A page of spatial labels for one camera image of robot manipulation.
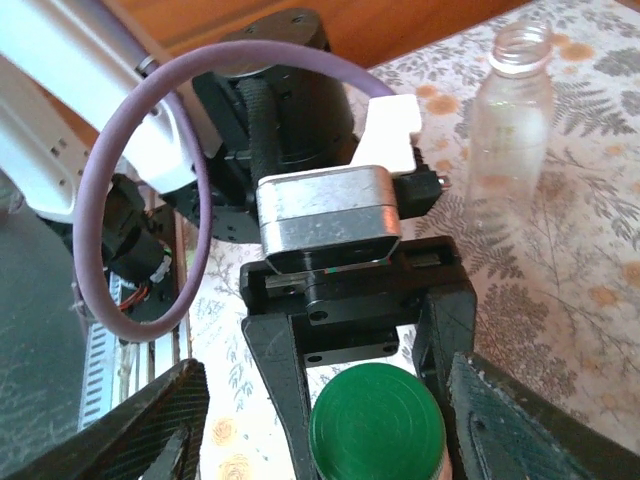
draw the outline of orange flower pattern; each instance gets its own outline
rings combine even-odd
[[[252,480],[252,478],[249,459],[242,454],[233,455],[218,469],[218,480]]]
[[[434,143],[434,146],[436,147],[436,150],[443,150],[443,149],[445,149],[445,148],[447,148],[449,146],[449,140],[447,140],[444,137],[439,138]]]
[[[622,145],[611,145],[605,148],[605,152],[609,155],[622,155],[624,152],[624,147]]]
[[[438,95],[429,100],[427,110],[434,115],[449,115],[458,110],[458,100],[451,95]]]
[[[613,410],[618,405],[616,397],[614,397],[610,393],[605,393],[604,395],[602,395],[600,397],[600,400],[602,400],[602,405],[604,405],[607,410]]]
[[[593,57],[595,52],[593,48],[584,43],[570,43],[560,50],[560,56],[570,62],[582,62]]]
[[[624,264],[622,267],[622,276],[629,285],[640,288],[640,261]]]
[[[219,447],[227,447],[235,440],[237,431],[232,418],[220,418],[213,425],[213,443]]]
[[[564,33],[554,33],[551,42],[557,47],[566,47],[571,43],[571,39]]]
[[[589,289],[589,297],[599,307],[610,307],[618,303],[618,295],[610,288],[599,286]]]
[[[449,160],[443,159],[436,162],[436,170],[438,172],[448,172],[453,168]]]
[[[416,95],[422,98],[433,97],[438,93],[438,89],[434,85],[422,85],[416,88]]]

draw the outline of black rubber belt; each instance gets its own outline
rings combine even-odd
[[[253,188],[258,188],[258,181],[262,177],[278,173],[280,145],[276,102],[269,85],[263,79],[241,80],[238,90],[247,107],[251,180]]]

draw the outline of black 3d-printed part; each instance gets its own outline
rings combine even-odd
[[[416,370],[445,405],[453,353],[473,349],[476,297],[448,237],[401,242],[389,264],[330,274],[277,275],[265,262],[246,264],[240,292],[249,310],[245,338],[285,429],[298,480],[317,478],[305,367],[393,355],[395,327],[417,323]]]
[[[208,406],[204,365],[196,360],[183,360],[7,480],[137,479],[172,449],[181,456],[178,460],[182,462],[178,469],[181,476],[176,477],[176,470],[169,469],[166,476],[154,480],[193,480]]]
[[[125,310],[125,314],[136,322],[148,321],[150,318],[158,318],[165,313],[173,305],[174,300],[178,296],[178,263],[176,261],[176,218],[173,209],[169,205],[162,205],[152,210],[148,220],[148,233],[154,239],[161,240],[170,249],[172,253],[172,261],[169,271],[158,283],[151,285],[151,289],[147,298],[135,306]],[[106,272],[107,281],[109,281],[109,271]],[[121,301],[135,292],[135,288],[131,289],[121,286]]]
[[[73,252],[72,226],[45,219],[43,222]],[[149,231],[138,186],[124,175],[114,175],[102,222],[103,263],[118,276],[139,284],[153,275],[163,258],[162,244]]]
[[[420,151],[415,151],[418,163],[416,171],[393,179],[400,220],[426,215],[442,195],[438,174],[431,171],[427,165],[421,165]]]
[[[579,423],[482,357],[456,354],[450,383],[467,478],[640,478],[640,457]]]

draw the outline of screw hole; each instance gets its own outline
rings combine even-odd
[[[309,314],[309,320],[311,320],[312,322],[320,322],[322,320],[325,320],[328,316],[329,314],[327,312],[318,310],[317,312],[311,312]]]

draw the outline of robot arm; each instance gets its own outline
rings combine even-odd
[[[139,85],[134,92],[138,99],[144,98],[144,95],[149,99],[146,100],[143,110],[140,110],[140,105],[134,106],[134,102],[129,102],[126,106],[124,102],[107,124],[106,120],[113,113],[113,108],[120,104],[128,91],[142,79],[140,72],[144,71],[144,66],[139,63],[141,54],[116,55],[118,48],[122,48],[124,40],[128,38],[129,43],[131,42],[126,31],[125,35],[119,35],[114,37],[115,40],[109,41],[111,39],[109,35],[104,35],[106,40],[98,35],[105,28],[105,24],[98,22],[95,31],[90,28],[92,23],[88,19],[95,20],[96,12],[101,11],[99,8],[96,10],[99,5],[102,5],[99,1],[78,2],[76,5],[72,0],[53,2],[29,0],[16,4],[3,4],[2,8],[8,9],[6,12],[8,15],[14,18],[23,17],[38,27],[34,30],[38,32],[40,41],[37,45],[30,44],[31,38],[19,42],[8,41],[2,43],[2,48],[3,53],[10,60],[72,106],[98,130],[103,130],[104,127],[103,135],[98,139],[92,154],[101,160],[91,162],[91,158],[89,159],[78,190],[79,198],[82,198],[82,186],[86,186],[83,204],[92,206],[81,209],[81,213],[74,211],[70,215],[82,217],[82,221],[76,221],[74,225],[73,249],[76,253],[76,264],[79,267],[78,278],[81,286],[84,284],[83,293],[94,299],[101,298],[93,305],[91,303],[89,305],[102,321],[113,320],[111,327],[118,330],[117,333],[120,336],[142,340],[157,335],[158,332],[167,331],[172,328],[171,325],[174,325],[173,320],[181,317],[188,308],[190,303],[188,299],[193,298],[199,283],[198,275],[204,271],[203,265],[207,258],[206,247],[213,219],[210,216],[209,202],[216,206],[216,221],[213,223],[218,230],[213,231],[215,238],[244,243],[257,243],[262,240],[265,251],[273,260],[271,264],[277,270],[283,271],[282,268],[276,267],[276,263],[284,266],[280,264],[281,259],[284,259],[284,263],[291,264],[286,266],[286,269],[315,269],[342,266],[345,260],[341,260],[341,256],[347,258],[346,264],[382,258],[388,255],[398,242],[399,220],[426,213],[440,195],[441,188],[437,176],[421,162],[415,174],[401,175],[393,179],[389,175],[389,172],[406,174],[416,169],[416,159],[409,141],[409,134],[419,130],[420,124],[415,98],[413,104],[410,102],[407,104],[412,107],[407,116],[408,121],[403,118],[403,113],[408,110],[393,106],[394,100],[389,102],[393,104],[390,110],[387,107],[382,108],[382,116],[378,116],[377,122],[373,122],[376,117],[372,115],[373,110],[370,112],[367,129],[371,123],[375,123],[377,127],[403,124],[404,133],[402,129],[391,128],[365,134],[355,156],[355,163],[359,167],[352,167],[368,170],[372,170],[372,164],[382,164],[386,167],[377,170],[384,178],[376,184],[378,188],[376,195],[367,200],[367,205],[360,205],[363,207],[361,213],[365,214],[360,220],[369,223],[366,219],[367,215],[374,215],[381,228],[371,235],[366,231],[356,231],[358,227],[351,221],[351,214],[343,212],[343,210],[352,210],[349,205],[352,195],[345,191],[345,195],[339,202],[334,201],[332,205],[325,205],[329,208],[318,213],[323,214],[326,225],[331,225],[334,219],[340,218],[345,222],[346,231],[350,235],[335,236],[337,232],[331,231],[320,241],[311,239],[313,241],[309,242],[306,241],[309,240],[307,238],[303,242],[298,242],[287,232],[287,225],[297,225],[294,228],[296,231],[301,231],[299,226],[302,225],[302,230],[308,231],[304,225],[313,220],[311,218],[313,215],[310,214],[311,212],[303,211],[305,210],[303,208],[294,214],[296,218],[274,218],[272,220],[275,221],[270,221],[270,214],[280,208],[279,202],[283,204],[299,202],[301,198],[280,198],[271,202],[268,196],[265,196],[260,200],[259,188],[257,188],[260,177],[274,173],[276,177],[294,175],[286,179],[285,190],[293,192],[294,197],[297,195],[295,192],[308,197],[304,204],[317,203],[314,199],[322,202],[330,198],[332,195],[322,195],[321,191],[315,191],[315,186],[318,186],[316,184],[320,182],[327,185],[332,179],[337,178],[336,175],[342,176],[338,171],[332,173],[331,178],[327,175],[332,169],[340,170],[351,162],[358,143],[351,133],[353,119],[341,82],[353,82],[373,96],[386,96],[393,92],[364,70],[321,52],[320,50],[330,50],[330,47],[318,16],[306,9],[291,9],[265,17],[252,25],[249,29],[252,38],[262,39],[263,42],[246,45],[241,42],[223,43],[201,49],[197,52],[200,66],[196,69],[193,68],[194,62],[186,57],[180,59],[180,62],[170,62],[173,63],[172,68],[169,68],[169,64],[165,65],[162,68],[164,80],[158,71],[152,82]],[[3,31],[3,35],[23,40],[21,33],[10,29]],[[244,30],[231,34],[224,41],[243,40],[247,35],[248,30]],[[80,93],[74,92],[69,85],[68,68],[65,68],[65,71],[53,68],[51,58],[46,55],[49,43],[42,41],[48,39],[51,40],[52,45],[55,45],[56,50],[64,52],[64,57],[69,58],[74,70],[83,75],[85,82],[79,87]],[[264,41],[274,39],[281,42]],[[302,46],[313,47],[313,49],[301,48]],[[207,59],[209,55],[207,49],[211,50],[210,60]],[[241,64],[236,63],[238,55],[242,55],[245,60]],[[178,66],[181,64],[184,64],[191,73],[185,75],[185,72],[181,71],[182,67]],[[173,72],[171,73],[173,80],[169,82],[167,72]],[[215,154],[209,151],[204,160],[205,163],[202,163],[203,158],[198,148],[191,149],[190,156],[186,156],[185,151],[182,150],[182,147],[187,150],[189,145],[197,142],[180,142],[181,138],[188,138],[189,131],[180,129],[177,121],[179,110],[174,109],[170,112],[172,115],[165,118],[164,112],[168,110],[162,107],[166,101],[163,100],[164,95],[180,87],[182,82],[189,81],[194,74],[196,78],[193,80],[193,86],[207,112],[209,123],[218,126],[224,139],[224,145],[215,151]],[[260,88],[252,87],[256,84],[259,84]],[[163,94],[155,93],[163,88],[166,88]],[[100,101],[87,102],[86,99],[95,98],[95,92],[100,92]],[[271,105],[269,121],[267,116],[259,115],[260,110],[256,110],[268,105]],[[388,115],[389,112],[393,112],[396,116]],[[391,118],[405,121],[390,121]],[[267,159],[264,157],[268,150],[266,147],[269,147],[269,142],[273,142],[273,139],[277,140],[277,145],[275,149],[270,149],[273,155]],[[129,266],[134,265],[134,268],[124,269],[133,276],[137,268],[135,259],[124,254],[149,250],[136,249],[135,242],[129,241],[134,238],[142,241],[148,232],[144,228],[144,222],[129,221],[141,212],[136,207],[135,195],[130,194],[131,188],[126,185],[126,180],[114,181],[118,188],[109,190],[107,186],[113,170],[106,165],[111,166],[114,164],[113,161],[117,160],[117,157],[111,158],[114,152],[117,152],[117,157],[124,156],[136,168],[142,180],[160,193],[167,203],[174,206],[193,223],[200,222],[201,225],[198,241],[202,247],[196,255],[197,262],[192,275],[187,280],[188,288],[185,287],[183,292],[185,295],[181,294],[176,301],[179,308],[172,307],[160,323],[135,326],[117,310],[114,311],[109,297],[103,295],[106,291],[98,285],[101,283],[100,272],[89,268],[100,254],[102,254],[103,263],[111,266],[109,258],[105,258],[105,251],[107,251],[113,254],[112,260],[116,258],[122,262],[126,260]],[[390,165],[388,162],[392,158],[401,158],[401,164]],[[194,160],[196,171],[198,171],[197,188],[191,168]],[[212,173],[214,182],[212,185],[205,180],[207,171]],[[311,176],[295,177],[299,172],[309,171],[313,171],[310,173]],[[270,181],[282,180],[276,177],[270,177]],[[269,181],[263,180],[265,182],[262,190],[269,190],[267,188]],[[100,206],[96,209],[93,199],[101,198],[105,198],[105,207]],[[110,213],[114,213],[115,218],[111,217]],[[97,218],[100,217],[104,217],[102,230],[98,230],[97,224]],[[271,232],[269,235],[265,235],[265,231],[262,231],[265,228]],[[92,253],[88,254],[89,250],[85,250],[88,242],[92,245],[95,242],[97,247],[99,240],[102,241],[102,249],[96,251],[92,247]],[[105,244],[108,246],[110,243],[115,245],[105,249]],[[122,251],[124,246],[127,247],[125,252]],[[342,255],[347,252],[354,253],[355,256]],[[302,262],[295,260],[294,257],[301,255],[307,260]],[[162,261],[161,254],[157,257],[157,261]],[[154,274],[152,263],[146,263],[148,268],[144,275],[137,272],[140,274],[139,278]]]
[[[0,15],[20,20],[8,22],[0,31],[0,53],[98,131],[153,63],[101,1],[1,2]],[[188,86],[181,94],[193,99]],[[215,153],[220,146],[215,129],[209,121],[197,121],[204,117],[197,102],[185,103],[192,107],[190,116],[202,132],[205,150]],[[175,109],[162,100],[123,152],[140,178],[161,194],[195,180],[184,128]]]
[[[41,217],[73,222],[86,146],[35,84],[0,57],[0,168]]]

